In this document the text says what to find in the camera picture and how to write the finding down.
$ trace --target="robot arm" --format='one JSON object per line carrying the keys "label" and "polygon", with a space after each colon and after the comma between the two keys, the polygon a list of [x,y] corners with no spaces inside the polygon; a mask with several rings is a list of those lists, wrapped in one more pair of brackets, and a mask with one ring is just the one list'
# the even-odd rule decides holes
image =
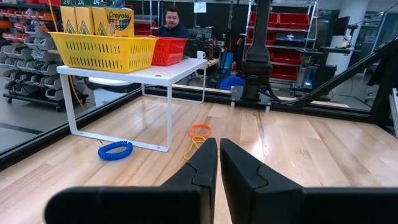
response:
{"label": "robot arm", "polygon": [[272,0],[257,1],[253,44],[248,49],[246,58],[242,61],[241,73],[245,79],[242,100],[261,101],[260,93],[263,93],[273,100],[280,101],[272,92],[269,83],[272,65],[269,61],[270,53],[266,48],[266,39],[271,2]]}

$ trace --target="white paper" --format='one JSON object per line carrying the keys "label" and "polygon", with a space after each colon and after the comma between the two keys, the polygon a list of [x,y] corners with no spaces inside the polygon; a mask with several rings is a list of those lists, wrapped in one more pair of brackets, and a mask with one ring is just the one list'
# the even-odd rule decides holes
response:
{"label": "white paper", "polygon": [[205,2],[195,2],[193,3],[194,13],[206,13],[206,3]]}

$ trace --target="red basket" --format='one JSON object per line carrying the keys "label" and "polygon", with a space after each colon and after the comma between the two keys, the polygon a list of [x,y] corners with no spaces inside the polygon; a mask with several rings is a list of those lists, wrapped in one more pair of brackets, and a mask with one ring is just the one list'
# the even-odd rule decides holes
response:
{"label": "red basket", "polygon": [[288,63],[292,65],[300,65],[302,61],[300,52],[289,49],[275,49],[272,58],[274,59],[273,62]]}
{"label": "red basket", "polygon": [[[254,23],[256,22],[256,15],[257,15],[256,12],[254,11],[250,12],[249,26],[254,26]],[[278,13],[272,12],[271,14],[269,14],[268,27],[278,27],[278,23],[279,23]]]}
{"label": "red basket", "polygon": [[280,13],[279,27],[289,29],[308,29],[310,19],[307,14]]}
{"label": "red basket", "polygon": [[267,45],[274,45],[276,41],[276,32],[267,32]]}
{"label": "red basket", "polygon": [[298,75],[299,71],[297,70],[297,67],[286,65],[272,66],[271,78],[296,81]]}
{"label": "red basket", "polygon": [[[248,36],[246,37],[246,43],[253,43],[253,34],[254,29],[248,29]],[[276,32],[268,31],[267,32],[267,45],[273,45],[276,41]]]}
{"label": "red basket", "polygon": [[279,23],[279,14],[278,13],[270,13],[268,19],[268,27],[278,27]]}
{"label": "red basket", "polygon": [[152,65],[168,66],[179,63],[184,53],[186,39],[158,37]]}

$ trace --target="white mug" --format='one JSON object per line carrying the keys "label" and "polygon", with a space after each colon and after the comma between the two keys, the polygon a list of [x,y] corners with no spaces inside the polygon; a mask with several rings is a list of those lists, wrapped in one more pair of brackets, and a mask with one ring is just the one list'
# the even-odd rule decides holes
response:
{"label": "white mug", "polygon": [[202,52],[202,51],[198,51],[197,52],[197,57],[198,59],[203,59],[206,57],[206,53]]}

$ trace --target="table leg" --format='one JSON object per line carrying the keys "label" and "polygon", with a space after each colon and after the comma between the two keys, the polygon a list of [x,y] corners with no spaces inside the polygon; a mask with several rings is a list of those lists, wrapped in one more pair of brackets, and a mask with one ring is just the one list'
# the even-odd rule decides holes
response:
{"label": "table leg", "polygon": [[172,111],[172,87],[167,87],[167,150],[172,147],[172,123],[173,123],[173,111]]}
{"label": "table leg", "polygon": [[63,97],[65,101],[65,107],[67,109],[70,132],[72,134],[77,134],[78,130],[76,126],[75,110],[73,109],[72,94],[70,93],[70,85],[73,85],[73,83],[69,82],[69,77],[66,74],[60,74],[60,79],[61,79]]}
{"label": "table leg", "polygon": [[206,92],[206,68],[203,70],[203,93],[201,95],[201,103],[205,101],[205,92]]}
{"label": "table leg", "polygon": [[[192,103],[203,103],[205,101],[205,92],[206,92],[206,69],[203,69],[203,93],[201,96],[201,101],[198,100],[186,100],[186,99],[180,99],[180,98],[173,98],[173,100],[180,100],[180,101],[187,101],[187,102],[192,102]],[[151,95],[151,94],[146,94],[145,93],[145,84],[141,83],[141,92],[143,96],[154,96],[158,98],[166,98],[164,96],[157,96],[157,95]]]}
{"label": "table leg", "polygon": [[69,123],[69,128],[70,132],[74,135],[77,136],[82,136],[86,138],[92,138],[92,139],[98,139],[102,141],[109,141],[109,142],[118,142],[118,141],[129,141],[134,147],[143,147],[146,149],[152,149],[160,152],[167,152],[171,146],[171,137],[172,137],[172,127],[171,127],[171,122],[172,122],[172,111],[171,111],[171,100],[168,101],[169,105],[167,108],[167,147],[165,146],[157,146],[154,144],[149,144],[146,142],[138,142],[138,141],[132,141],[130,139],[121,139],[121,138],[116,138],[112,136],[105,136],[102,134],[96,134],[96,133],[89,133],[86,131],[80,131],[77,129],[76,125],[76,117],[75,117],[75,110],[73,109],[73,100],[72,100],[72,94],[70,91],[70,82],[68,75],[66,74],[60,74],[61,78],[61,84],[62,84],[62,91],[63,91],[63,97],[65,99],[65,107],[67,109],[67,116],[68,116],[68,123]]}

